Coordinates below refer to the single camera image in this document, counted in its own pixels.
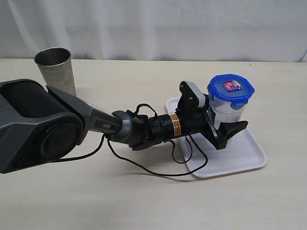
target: sticker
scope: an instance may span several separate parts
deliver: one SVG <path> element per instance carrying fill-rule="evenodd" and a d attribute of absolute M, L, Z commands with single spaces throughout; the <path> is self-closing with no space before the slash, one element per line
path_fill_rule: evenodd
<path fill-rule="evenodd" d="M 181 135 L 181 125 L 180 125 L 180 121 L 178 119 L 177 114 L 173 113 L 173 114 L 169 114 L 172 122 L 173 122 L 173 127 L 174 127 L 174 136 L 179 136 Z"/>
<path fill-rule="evenodd" d="M 227 92 L 237 92 L 242 90 L 241 85 L 236 80 L 225 81 L 222 83 Z"/>

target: orange warning label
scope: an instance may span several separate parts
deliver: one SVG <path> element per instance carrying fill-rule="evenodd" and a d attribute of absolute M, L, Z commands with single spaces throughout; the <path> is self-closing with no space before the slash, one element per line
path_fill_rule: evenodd
<path fill-rule="evenodd" d="M 180 121 L 178 119 L 177 114 L 172 113 L 172 114 L 169 114 L 169 116 L 173 122 L 174 136 L 176 137 L 176 136 L 181 135 L 181 125 L 180 125 Z"/>

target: white backdrop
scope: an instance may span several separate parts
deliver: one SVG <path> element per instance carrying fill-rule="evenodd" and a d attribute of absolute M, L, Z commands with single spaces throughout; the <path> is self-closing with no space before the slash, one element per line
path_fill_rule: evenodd
<path fill-rule="evenodd" d="M 0 0 L 0 57 L 307 61 L 306 0 Z"/>

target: plastic container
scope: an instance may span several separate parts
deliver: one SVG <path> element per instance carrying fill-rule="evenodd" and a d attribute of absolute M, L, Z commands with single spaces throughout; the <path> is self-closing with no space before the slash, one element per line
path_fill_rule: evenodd
<path fill-rule="evenodd" d="M 235 74 L 217 75 L 208 84 L 209 118 L 218 129 L 221 122 L 237 122 L 255 89 L 245 78 Z"/>

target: table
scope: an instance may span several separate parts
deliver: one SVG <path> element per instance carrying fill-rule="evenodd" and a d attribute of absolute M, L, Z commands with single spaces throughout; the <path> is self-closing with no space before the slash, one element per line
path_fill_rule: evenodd
<path fill-rule="evenodd" d="M 242 75 L 256 89 L 244 118 L 268 164 L 211 180 L 165 179 L 117 159 L 105 143 L 98 154 L 81 161 L 0 175 L 0 229 L 307 228 L 307 63 L 73 60 L 72 66 L 78 96 L 110 112 L 148 103 L 166 113 L 165 103 L 180 96 L 182 80 L 207 92 L 215 75 Z M 33 60 L 0 59 L 0 80 L 19 78 L 44 84 Z M 68 156 L 90 152 L 100 137 L 89 133 Z M 113 146 L 119 155 L 156 172 L 187 171 L 172 161 L 170 144 L 140 152 Z"/>

